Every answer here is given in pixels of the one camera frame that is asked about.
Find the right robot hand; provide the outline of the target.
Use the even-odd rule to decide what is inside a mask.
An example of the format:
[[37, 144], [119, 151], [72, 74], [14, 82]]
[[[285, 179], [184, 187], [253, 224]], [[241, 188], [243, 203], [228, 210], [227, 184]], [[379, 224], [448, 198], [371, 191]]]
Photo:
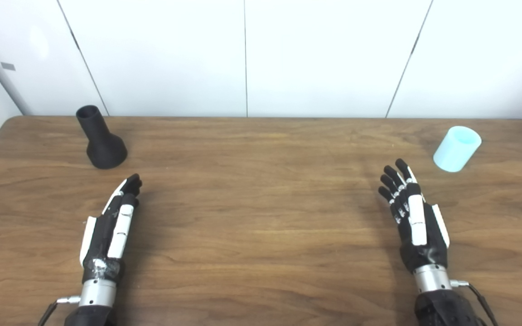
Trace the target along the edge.
[[450, 238], [437, 204], [429, 204], [410, 165], [401, 158], [386, 165], [379, 194], [389, 205], [401, 241], [400, 257], [413, 273], [426, 265], [448, 267]]

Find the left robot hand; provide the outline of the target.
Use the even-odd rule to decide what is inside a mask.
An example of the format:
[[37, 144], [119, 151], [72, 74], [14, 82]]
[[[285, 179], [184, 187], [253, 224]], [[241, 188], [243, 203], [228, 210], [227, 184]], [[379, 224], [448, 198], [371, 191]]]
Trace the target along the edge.
[[119, 283], [125, 273], [122, 258], [125, 242], [115, 240], [118, 220], [139, 206], [142, 181], [135, 173], [112, 192], [100, 216], [90, 216], [82, 239], [79, 261], [83, 268], [82, 283], [108, 280]]

